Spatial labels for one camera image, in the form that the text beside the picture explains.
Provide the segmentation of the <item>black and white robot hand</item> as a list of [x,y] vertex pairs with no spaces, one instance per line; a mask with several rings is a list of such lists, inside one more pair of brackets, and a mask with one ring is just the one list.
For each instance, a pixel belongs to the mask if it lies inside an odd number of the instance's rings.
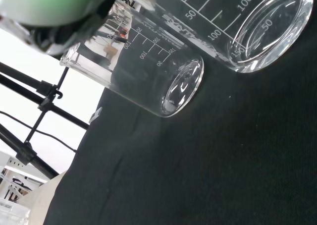
[[0,0],[0,27],[50,56],[90,39],[115,0]]

